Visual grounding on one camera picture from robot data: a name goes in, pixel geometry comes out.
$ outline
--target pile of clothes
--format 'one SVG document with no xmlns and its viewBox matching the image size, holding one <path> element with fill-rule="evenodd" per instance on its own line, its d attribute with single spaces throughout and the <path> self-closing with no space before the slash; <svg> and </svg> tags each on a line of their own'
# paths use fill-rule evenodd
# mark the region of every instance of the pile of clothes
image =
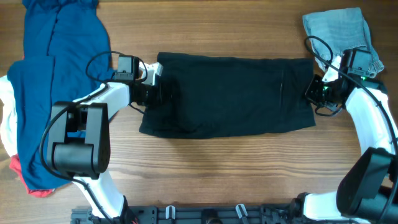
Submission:
<svg viewBox="0 0 398 224">
<path fill-rule="evenodd" d="M 0 78 L 4 103 L 0 134 L 12 156 L 10 168 L 20 175 L 29 194 L 45 197 L 67 184 L 40 163 L 39 142 L 51 107 L 99 87 L 84 74 L 85 67 L 92 56 L 109 51 L 110 46 L 96 16 L 98 1 L 23 0 L 23 4 L 27 9 L 24 59 Z M 370 72 L 384 68 L 359 8 L 308 14 L 303 23 L 308 35 L 330 45 L 333 55 L 359 47 L 373 55 Z M 329 51 L 321 43 L 312 40 L 312 47 L 329 59 Z M 109 56 L 97 58 L 89 68 L 90 75 L 100 80 L 111 78 L 114 70 L 109 67 Z M 252 60 L 160 53 L 158 62 L 164 66 L 162 81 L 173 86 L 173 98 L 146 109 L 140 127 L 144 134 L 208 139 L 284 133 L 315 125 L 304 96 L 313 77 L 311 58 Z"/>
</svg>

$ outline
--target blue cloth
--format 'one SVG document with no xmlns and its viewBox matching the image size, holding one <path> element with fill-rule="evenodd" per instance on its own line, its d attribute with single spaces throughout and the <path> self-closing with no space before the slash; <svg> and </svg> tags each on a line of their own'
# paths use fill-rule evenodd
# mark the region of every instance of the blue cloth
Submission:
<svg viewBox="0 0 398 224">
<path fill-rule="evenodd" d="M 369 72 L 377 74 L 384 69 L 384 65 L 372 46 L 369 26 L 362 16 L 360 8 L 314 12 L 304 15 L 303 23 L 307 35 L 317 36 L 331 47 L 333 57 L 342 56 L 346 49 L 368 50 L 373 58 Z M 311 39 L 311 44 L 314 52 L 325 60 L 330 59 L 329 50 L 321 42 Z M 316 61 L 319 67 L 325 71 L 325 65 L 318 59 Z"/>
<path fill-rule="evenodd" d="M 110 50 L 109 39 L 96 16 L 98 1 L 23 0 L 23 4 L 27 8 L 25 59 L 15 62 L 8 71 L 18 116 L 17 150 L 28 188 L 54 189 L 67 181 L 49 174 L 39 157 L 39 142 L 51 107 L 57 101 L 72 101 L 99 87 L 85 75 L 85 67 L 92 56 Z M 109 60 L 109 55 L 97 58 L 90 66 L 90 74 L 110 78 L 113 70 Z"/>
</svg>

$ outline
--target black fabric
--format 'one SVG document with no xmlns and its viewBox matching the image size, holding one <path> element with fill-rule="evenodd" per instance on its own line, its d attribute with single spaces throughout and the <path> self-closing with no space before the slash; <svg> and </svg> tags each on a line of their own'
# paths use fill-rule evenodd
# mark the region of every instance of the black fabric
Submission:
<svg viewBox="0 0 398 224">
<path fill-rule="evenodd" d="M 243 59 L 159 53 L 172 99 L 146 109 L 140 132 L 207 139 L 284 133 L 315 125 L 305 90 L 312 59 Z"/>
</svg>

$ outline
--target wooden table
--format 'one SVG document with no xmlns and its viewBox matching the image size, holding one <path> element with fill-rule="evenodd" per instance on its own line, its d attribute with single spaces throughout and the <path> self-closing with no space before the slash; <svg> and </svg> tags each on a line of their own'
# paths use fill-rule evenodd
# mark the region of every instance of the wooden table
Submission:
<svg viewBox="0 0 398 224">
<path fill-rule="evenodd" d="M 6 2 L 0 4 L 1 75 L 23 55 L 25 9 Z M 113 50 L 147 63 L 158 52 L 301 58 L 311 57 L 303 46 L 302 16 L 345 7 L 363 11 L 398 117 L 396 1 L 107 1 L 98 6 L 98 17 Z M 209 140 L 147 136 L 138 132 L 141 118 L 125 108 L 110 124 L 109 169 L 130 205 L 289 202 L 301 192 L 335 190 L 360 156 L 347 112 L 317 116 L 315 127 L 290 133 Z M 72 208 L 88 205 L 75 185 L 48 198 L 28 196 L 9 162 L 0 149 L 0 223 L 69 223 Z"/>
</svg>

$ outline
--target white cloth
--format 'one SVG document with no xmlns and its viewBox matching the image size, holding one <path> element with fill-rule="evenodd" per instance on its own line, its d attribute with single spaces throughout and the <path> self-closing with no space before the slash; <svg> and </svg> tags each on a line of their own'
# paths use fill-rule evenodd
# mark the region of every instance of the white cloth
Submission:
<svg viewBox="0 0 398 224">
<path fill-rule="evenodd" d="M 0 78 L 0 100 L 2 107 L 2 122 L 0 125 L 1 141 L 10 156 L 17 154 L 17 111 L 15 108 L 14 89 L 7 75 Z"/>
</svg>

